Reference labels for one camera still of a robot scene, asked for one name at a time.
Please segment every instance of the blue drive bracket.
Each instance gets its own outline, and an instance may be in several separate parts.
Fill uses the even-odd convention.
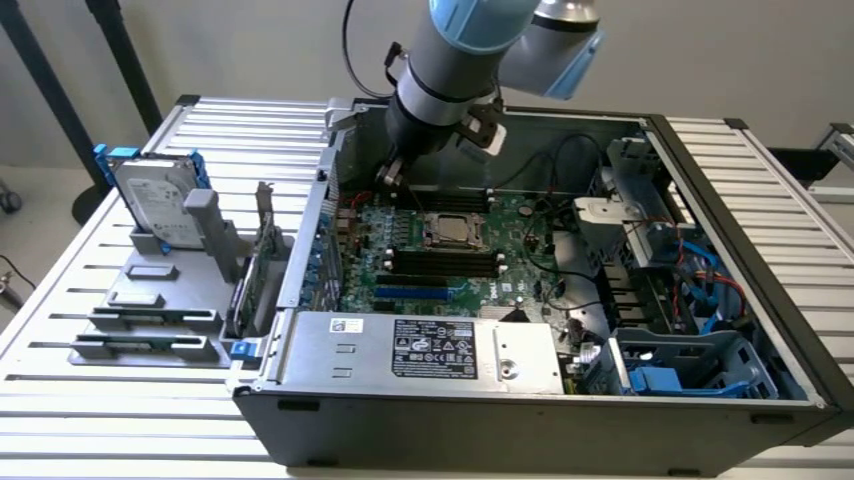
[[[187,155],[159,155],[153,153],[141,153],[138,147],[113,147],[106,144],[99,144],[93,151],[95,157],[95,163],[105,174],[107,183],[111,186],[118,187],[119,196],[125,200],[125,204],[131,211],[137,228],[131,233],[131,239],[138,250],[143,254],[162,253],[166,255],[173,250],[173,245],[163,239],[158,238],[151,232],[143,228],[141,220],[137,218],[134,208],[129,202],[129,197],[123,191],[122,185],[119,185],[119,179],[117,172],[123,165],[131,165],[137,160],[169,160],[181,161],[182,159],[190,160],[194,167],[195,185],[202,189],[211,189],[211,179],[209,177],[207,168],[205,164],[205,158],[197,149],[194,149]]]
[[[668,397],[740,398],[750,389],[746,381],[736,382],[724,388],[682,388],[677,371],[673,368],[640,367],[629,372],[632,388],[638,395]]]

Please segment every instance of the warning label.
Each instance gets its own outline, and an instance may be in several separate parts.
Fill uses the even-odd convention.
[[[398,377],[478,378],[472,322],[395,320],[391,372]]]

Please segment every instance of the black pole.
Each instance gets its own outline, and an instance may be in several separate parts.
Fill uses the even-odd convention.
[[[143,117],[146,129],[149,134],[154,135],[161,123],[163,123],[163,117],[161,116],[155,96],[151,93],[146,72],[134,50],[131,36],[125,28],[119,0],[86,0],[86,4],[102,27],[102,32],[105,32],[105,38],[107,39],[113,56],[117,59],[125,83],[131,91],[139,116]]]
[[[95,208],[98,208],[101,201],[107,196],[107,192],[110,192],[110,184],[105,179],[105,175],[93,157],[93,140],[90,139],[90,134],[86,131],[71,100],[69,100],[69,95],[66,95],[66,90],[59,82],[59,78],[57,78],[54,68],[51,68],[49,59],[45,56],[37,36],[30,29],[18,0],[0,0],[0,24],[3,24],[15,50],[39,86],[42,96],[49,102],[57,121],[61,127],[63,127],[71,146],[81,158],[83,168],[86,168],[93,183],[95,184],[81,194],[73,208],[75,219],[83,224],[95,211]]]

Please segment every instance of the metal rack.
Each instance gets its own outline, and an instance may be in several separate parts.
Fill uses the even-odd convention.
[[[325,114],[321,103],[202,98],[173,110],[147,148],[199,148],[222,193],[223,216],[241,229],[258,227],[258,215],[245,207],[254,201],[257,181],[274,182],[277,211],[285,212],[277,222],[294,232],[309,184],[303,177],[314,171],[327,143]],[[670,122],[825,345],[854,377],[851,243],[833,233],[833,224],[749,131],[734,131],[721,120]],[[737,193],[753,197],[764,210],[764,205],[776,204],[784,211],[762,219],[758,207],[737,200]],[[69,343],[86,329],[86,314],[101,303],[131,253],[131,223],[114,192],[0,335],[0,477],[317,475],[270,461],[223,385],[229,370],[67,362]],[[789,258],[806,258],[812,264],[790,265]],[[826,312],[828,305],[841,310]],[[251,378],[257,372],[243,375]],[[852,475],[854,431],[848,431],[814,448],[774,448],[720,478],[836,480]]]

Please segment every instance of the sticker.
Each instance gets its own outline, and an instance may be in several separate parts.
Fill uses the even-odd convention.
[[[477,380],[474,324],[397,319],[391,372],[398,377]]]
[[[185,209],[185,195],[166,180],[131,178],[127,181],[134,200],[143,214],[141,223],[174,247],[202,248],[197,222]]]
[[[334,318],[330,321],[330,332],[333,333],[362,333],[361,318]]]

